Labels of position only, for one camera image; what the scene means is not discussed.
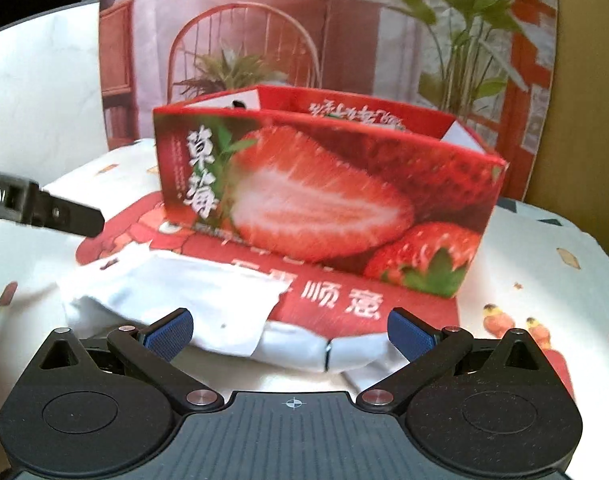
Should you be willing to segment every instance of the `printed backdrop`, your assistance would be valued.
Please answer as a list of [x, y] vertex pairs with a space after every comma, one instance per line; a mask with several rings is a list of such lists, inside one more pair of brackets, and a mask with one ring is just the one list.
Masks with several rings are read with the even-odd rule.
[[112, 148], [153, 107], [256, 82], [458, 115], [510, 162], [522, 198], [549, 105], [557, 0], [100, 0]]

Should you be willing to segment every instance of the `black device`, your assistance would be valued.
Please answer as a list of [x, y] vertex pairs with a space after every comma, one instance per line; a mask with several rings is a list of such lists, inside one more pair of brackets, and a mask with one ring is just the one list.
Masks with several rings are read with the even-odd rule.
[[33, 180], [0, 173], [0, 219], [95, 238], [104, 229], [99, 209], [40, 189]]
[[55, 329], [0, 411], [18, 480], [563, 480], [582, 433], [531, 336], [478, 340], [401, 308], [389, 338], [410, 364], [358, 395], [234, 392], [169, 361], [185, 309], [79, 340]]

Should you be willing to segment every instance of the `gray ribbed surface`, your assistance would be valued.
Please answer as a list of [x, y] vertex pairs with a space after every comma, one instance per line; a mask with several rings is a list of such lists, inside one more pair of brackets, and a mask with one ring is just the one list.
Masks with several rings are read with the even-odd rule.
[[[298, 399], [303, 404], [290, 408]], [[38, 477], [22, 473], [18, 480]], [[422, 456], [398, 423], [345, 394], [238, 394], [191, 415], [171, 445], [120, 480], [462, 480]], [[563, 480], [551, 475], [543, 480]]]

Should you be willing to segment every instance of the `strawberry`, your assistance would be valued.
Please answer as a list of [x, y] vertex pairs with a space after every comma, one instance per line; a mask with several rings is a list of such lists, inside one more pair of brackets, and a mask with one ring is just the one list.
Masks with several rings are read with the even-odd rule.
[[503, 171], [444, 146], [410, 146], [396, 139], [365, 139], [363, 151], [367, 171], [408, 196], [420, 220], [492, 202]]
[[480, 239], [478, 233], [456, 224], [419, 224], [376, 251], [364, 275], [450, 298], [462, 283]]
[[318, 262], [390, 242], [413, 224], [413, 207], [395, 187], [293, 127], [244, 139], [256, 142], [232, 156], [240, 176], [229, 215], [247, 243]]

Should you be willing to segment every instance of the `round silver bolt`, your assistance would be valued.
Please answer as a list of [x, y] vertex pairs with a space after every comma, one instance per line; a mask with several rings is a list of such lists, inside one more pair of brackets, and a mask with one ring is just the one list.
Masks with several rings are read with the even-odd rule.
[[362, 394], [362, 400], [372, 406], [385, 406], [393, 402], [393, 394], [387, 390], [367, 390]]
[[193, 390], [187, 394], [187, 402], [195, 406], [207, 406], [218, 400], [218, 395], [211, 390]]

